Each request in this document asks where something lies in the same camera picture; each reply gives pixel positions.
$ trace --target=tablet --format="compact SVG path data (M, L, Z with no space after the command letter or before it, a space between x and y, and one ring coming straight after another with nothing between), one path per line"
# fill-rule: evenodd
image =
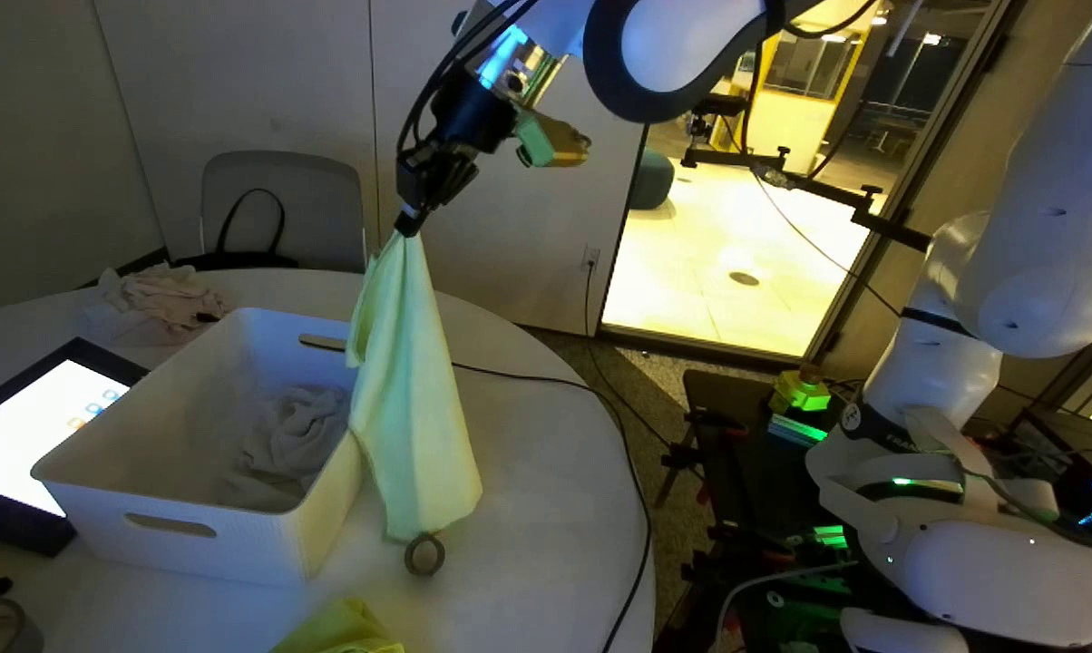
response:
M74 536L32 465L128 396L142 372L92 341L68 341L0 383L0 540L57 551Z

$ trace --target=green cloth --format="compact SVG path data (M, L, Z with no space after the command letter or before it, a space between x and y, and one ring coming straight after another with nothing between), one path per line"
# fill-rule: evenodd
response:
M396 233L369 260L350 364L359 365L353 435L388 536L414 540L471 516L481 486L420 234Z
M275 653L404 653L362 601L330 601L301 621Z

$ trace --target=white plastic bin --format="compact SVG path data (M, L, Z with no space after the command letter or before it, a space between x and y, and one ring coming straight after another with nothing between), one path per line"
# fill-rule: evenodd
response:
M304 332L344 341L344 330L330 320L241 307L41 455L32 476L104 559L296 585L341 536L359 491L357 442L341 435L292 509L242 505L225 493L225 477L264 407L288 390L304 383L353 396L344 355L301 345Z

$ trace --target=tablet screen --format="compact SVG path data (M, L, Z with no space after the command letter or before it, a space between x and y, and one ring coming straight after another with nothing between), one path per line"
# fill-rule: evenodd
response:
M63 505L32 477L32 465L67 442L81 424L99 417L128 390L92 365L63 359L32 383L0 401L0 498L38 511L67 516Z

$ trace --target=round white table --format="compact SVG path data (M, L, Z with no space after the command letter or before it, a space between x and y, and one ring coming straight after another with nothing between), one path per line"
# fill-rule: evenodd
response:
M232 306L350 320L359 275L211 273ZM554 351L469 302L440 297L455 364L579 379ZM68 336L157 365L179 341L117 324L99 289L0 307L0 379ZM362 597L409 653L594 653L635 568L646 518L607 407L559 383L458 368L481 468L481 505L444 533L448 566L416 579L382 536L373 483L362 483L338 551L304 587L258 587L157 573L92 553L57 559L0 543L12 597L41 624L52 653L258 653L333 597ZM652 563L614 649L652 647Z

